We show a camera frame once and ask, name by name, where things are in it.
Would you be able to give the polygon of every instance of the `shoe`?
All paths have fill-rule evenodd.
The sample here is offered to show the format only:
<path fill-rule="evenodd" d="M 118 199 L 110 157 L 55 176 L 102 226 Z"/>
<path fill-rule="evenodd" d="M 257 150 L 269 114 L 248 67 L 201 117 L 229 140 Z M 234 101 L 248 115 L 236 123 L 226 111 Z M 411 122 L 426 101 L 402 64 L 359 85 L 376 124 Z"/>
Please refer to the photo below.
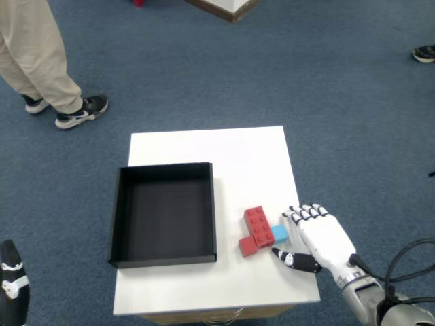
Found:
<path fill-rule="evenodd" d="M 58 113 L 55 121 L 59 129 L 70 129 L 86 120 L 94 120 L 106 112 L 109 100 L 104 95 L 83 98 L 82 108 L 72 114 Z"/>
<path fill-rule="evenodd" d="M 435 61 L 435 46 L 420 46 L 413 50 L 413 56 L 422 63 L 431 63 Z"/>
<path fill-rule="evenodd" d="M 49 105 L 43 98 L 40 98 L 39 100 L 34 100 L 27 95 L 21 96 L 26 101 L 26 112 L 30 114 L 39 114 Z"/>

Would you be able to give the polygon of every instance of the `black tray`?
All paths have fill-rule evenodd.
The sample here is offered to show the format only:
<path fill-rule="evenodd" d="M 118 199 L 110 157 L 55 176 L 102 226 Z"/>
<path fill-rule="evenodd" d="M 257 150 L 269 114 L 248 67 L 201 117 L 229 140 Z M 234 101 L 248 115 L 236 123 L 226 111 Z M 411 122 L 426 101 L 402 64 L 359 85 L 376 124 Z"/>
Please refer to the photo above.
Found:
<path fill-rule="evenodd" d="M 109 263 L 132 268 L 216 259 L 211 163 L 120 169 Z"/>

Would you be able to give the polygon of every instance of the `building block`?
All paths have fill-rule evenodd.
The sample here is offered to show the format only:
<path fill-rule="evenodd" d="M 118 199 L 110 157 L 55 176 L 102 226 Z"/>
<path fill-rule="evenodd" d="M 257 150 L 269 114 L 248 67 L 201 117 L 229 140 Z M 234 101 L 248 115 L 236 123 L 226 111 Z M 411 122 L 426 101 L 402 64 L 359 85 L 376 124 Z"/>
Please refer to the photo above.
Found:
<path fill-rule="evenodd" d="M 242 252 L 243 257 L 247 257 L 256 253 L 257 245 L 256 242 L 254 241 L 254 237 L 248 236 L 246 238 L 240 239 L 239 248 L 240 251 Z"/>
<path fill-rule="evenodd" d="M 285 242 L 288 239 L 287 230 L 282 224 L 271 227 L 271 232 L 273 234 L 273 238 L 275 239 L 275 244 Z"/>
<path fill-rule="evenodd" d="M 254 237 L 257 248 L 264 248 L 273 245 L 275 239 L 269 227 L 266 215 L 261 206 L 247 209 L 243 216 L 249 228 L 249 232 Z"/>

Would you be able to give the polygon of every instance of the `white sole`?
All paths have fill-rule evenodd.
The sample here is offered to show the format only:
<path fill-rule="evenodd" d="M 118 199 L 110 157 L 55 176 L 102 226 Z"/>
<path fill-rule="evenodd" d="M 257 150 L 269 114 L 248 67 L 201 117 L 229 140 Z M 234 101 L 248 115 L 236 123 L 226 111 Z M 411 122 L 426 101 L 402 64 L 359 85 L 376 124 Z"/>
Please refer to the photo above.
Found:
<path fill-rule="evenodd" d="M 66 122 L 62 122 L 59 119 L 56 119 L 56 121 L 54 122 L 54 124 L 56 124 L 56 127 L 62 130 L 66 130 L 66 129 L 71 129 L 75 126 L 78 126 L 79 124 L 81 124 L 82 122 L 85 122 L 87 120 L 95 120 L 97 119 L 100 115 L 102 115 L 103 113 L 105 113 L 107 111 L 107 108 L 109 106 L 109 101 L 107 101 L 106 105 L 104 106 L 104 108 L 102 108 L 98 113 L 95 114 L 91 114 L 87 117 L 83 117 L 80 119 L 70 119 Z"/>
<path fill-rule="evenodd" d="M 435 61 L 435 59 L 423 59 L 423 58 L 420 58 L 420 57 L 416 56 L 414 52 L 413 52 L 413 56 L 414 56 L 415 60 L 417 60 L 417 61 L 419 61 L 421 63 L 432 63 L 432 62 Z"/>
<path fill-rule="evenodd" d="M 49 104 L 46 102 L 46 100 L 42 100 L 40 104 L 34 107 L 26 105 L 26 112 L 30 114 L 38 114 L 41 113 L 46 107 L 48 107 L 48 105 Z"/>

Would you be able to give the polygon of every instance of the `red toy block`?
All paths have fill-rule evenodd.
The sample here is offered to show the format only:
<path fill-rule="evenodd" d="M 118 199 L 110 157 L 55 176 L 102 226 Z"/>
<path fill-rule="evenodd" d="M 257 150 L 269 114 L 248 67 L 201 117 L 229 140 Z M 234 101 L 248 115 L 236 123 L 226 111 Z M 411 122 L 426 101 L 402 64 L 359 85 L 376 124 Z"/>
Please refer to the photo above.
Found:
<path fill-rule="evenodd" d="M 133 0 L 136 7 L 142 7 L 145 0 Z"/>
<path fill-rule="evenodd" d="M 239 240 L 239 248 L 240 251 L 242 252 L 242 255 L 244 257 L 253 255 L 254 253 L 257 252 L 257 245 L 256 242 L 254 241 L 254 237 L 253 236 L 248 236 L 246 238 L 240 239 Z"/>
<path fill-rule="evenodd" d="M 261 206 L 247 209 L 243 216 L 249 228 L 249 232 L 254 237 L 257 248 L 264 248 L 273 245 L 275 239 Z"/>

